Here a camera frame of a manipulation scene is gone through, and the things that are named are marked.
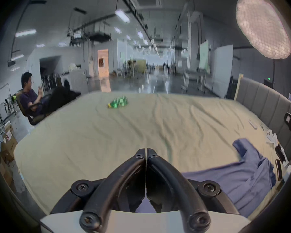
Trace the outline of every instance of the cardboard box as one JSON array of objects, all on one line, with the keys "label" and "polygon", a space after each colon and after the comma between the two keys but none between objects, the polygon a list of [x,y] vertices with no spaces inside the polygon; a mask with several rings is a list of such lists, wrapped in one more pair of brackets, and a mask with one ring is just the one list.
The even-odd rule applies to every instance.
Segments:
[{"label": "cardboard box", "polygon": [[12,180],[13,180],[13,173],[9,169],[7,164],[5,164],[5,162],[4,162],[4,160],[2,158],[1,158],[1,162],[0,162],[0,173],[4,177],[4,179],[7,182],[7,184],[10,186],[11,183],[12,183]]},{"label": "cardboard box", "polygon": [[10,120],[7,121],[7,123],[4,125],[4,130],[7,133],[8,131],[11,131],[11,133],[13,134],[13,127],[11,125]]},{"label": "cardboard box", "polygon": [[14,160],[14,149],[17,145],[15,137],[12,135],[11,131],[8,130],[3,135],[3,142],[1,143],[1,156],[4,161],[13,161]]}]

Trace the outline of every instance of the wrinkled sheet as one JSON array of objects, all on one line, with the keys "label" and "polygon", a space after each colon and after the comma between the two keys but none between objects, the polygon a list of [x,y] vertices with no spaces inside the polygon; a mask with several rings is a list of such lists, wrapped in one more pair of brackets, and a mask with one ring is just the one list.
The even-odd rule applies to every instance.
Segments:
[{"label": "wrinkled sheet", "polygon": [[[126,107],[107,108],[123,95],[128,98]],[[266,143],[260,124],[256,115],[233,100],[89,93],[40,122],[19,142],[14,156],[28,191],[49,214],[73,182],[107,177],[140,148],[153,148],[180,172],[194,172],[239,161],[232,144],[247,138],[275,166],[274,147]],[[278,184],[249,219],[266,206]]]}]

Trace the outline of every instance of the dark t-shirt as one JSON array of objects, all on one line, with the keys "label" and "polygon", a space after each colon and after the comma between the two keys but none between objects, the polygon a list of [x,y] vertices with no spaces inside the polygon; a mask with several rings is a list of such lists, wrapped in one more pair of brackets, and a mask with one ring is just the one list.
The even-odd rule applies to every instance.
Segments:
[{"label": "dark t-shirt", "polygon": [[[34,103],[35,100],[37,99],[37,97],[38,97],[38,95],[34,92],[33,89],[31,89],[29,92],[23,92],[20,95],[19,101],[20,101],[21,105],[23,106],[23,108],[25,110],[27,110],[28,109],[28,104],[30,102]],[[42,110],[42,106],[38,105],[37,108],[36,108],[36,111],[29,110],[29,115],[37,116],[39,114],[42,114],[41,110]]]}]

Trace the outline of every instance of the blue shirt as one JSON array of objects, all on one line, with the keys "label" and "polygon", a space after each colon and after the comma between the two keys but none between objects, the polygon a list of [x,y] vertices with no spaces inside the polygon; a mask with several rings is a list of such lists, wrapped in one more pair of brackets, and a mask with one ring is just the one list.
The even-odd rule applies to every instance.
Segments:
[{"label": "blue shirt", "polygon": [[[232,200],[242,216],[248,217],[276,184],[274,166],[246,139],[234,141],[241,160],[207,170],[183,173],[187,179],[217,182]],[[155,212],[148,199],[144,199],[136,212]]]},{"label": "blue shirt", "polygon": [[[34,103],[35,100],[37,99],[37,97],[38,97],[38,95],[34,92],[33,89],[31,89],[28,92],[23,92],[20,95],[19,101],[20,101],[21,105],[23,106],[24,110],[27,110],[28,109],[28,104],[30,102]],[[36,111],[29,110],[29,115],[37,116],[37,115],[42,114],[41,111],[42,111],[42,106],[37,106]]]}]

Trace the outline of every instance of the black clamp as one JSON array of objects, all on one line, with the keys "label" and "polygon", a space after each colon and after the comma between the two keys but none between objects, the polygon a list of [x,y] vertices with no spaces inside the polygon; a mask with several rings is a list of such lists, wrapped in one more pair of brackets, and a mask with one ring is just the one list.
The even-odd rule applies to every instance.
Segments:
[{"label": "black clamp", "polygon": [[186,232],[205,232],[211,223],[208,210],[239,214],[218,183],[186,179],[153,149],[146,154],[138,150],[105,179],[74,182],[51,214],[83,210],[82,229],[104,232],[111,210],[136,211],[145,197],[145,184],[155,211],[179,210]]}]

